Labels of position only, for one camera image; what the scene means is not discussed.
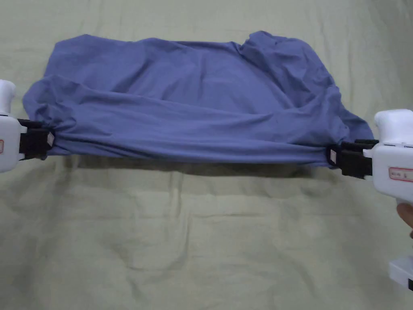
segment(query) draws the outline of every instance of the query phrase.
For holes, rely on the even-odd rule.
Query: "white plastic housing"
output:
[[[404,256],[390,262],[389,275],[393,281],[407,289],[412,289],[412,284],[409,285],[409,281],[413,281],[413,256]]]
[[[413,201],[413,145],[377,144],[372,149],[373,183],[381,193]]]
[[[364,150],[372,158],[374,187],[395,197],[397,203],[413,202],[413,111],[378,112],[375,122],[380,143]],[[390,278],[412,289],[413,256],[404,256],[389,264]]]
[[[19,154],[20,133],[26,128],[10,116],[0,116],[0,172],[13,169],[22,159]]]
[[[16,85],[12,82],[0,80],[0,114],[9,114],[16,91]]]

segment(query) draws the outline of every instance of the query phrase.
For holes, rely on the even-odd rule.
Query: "human hand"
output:
[[[413,229],[413,206],[407,203],[401,203],[397,206],[397,213],[401,219]],[[413,239],[413,231],[410,233],[410,238]]]

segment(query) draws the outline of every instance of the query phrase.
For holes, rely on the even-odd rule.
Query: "blue cloth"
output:
[[[262,31],[242,45],[65,40],[23,103],[56,130],[50,155],[327,165],[329,144],[373,138],[309,45]]]

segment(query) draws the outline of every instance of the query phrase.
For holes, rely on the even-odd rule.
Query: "sticker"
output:
[[[337,153],[333,150],[330,150],[330,160],[337,164]]]
[[[413,182],[413,169],[389,168],[389,177],[393,180]]]

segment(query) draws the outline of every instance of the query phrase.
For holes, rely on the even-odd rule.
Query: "red label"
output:
[[[389,177],[393,180],[413,182],[413,169],[391,167]]]

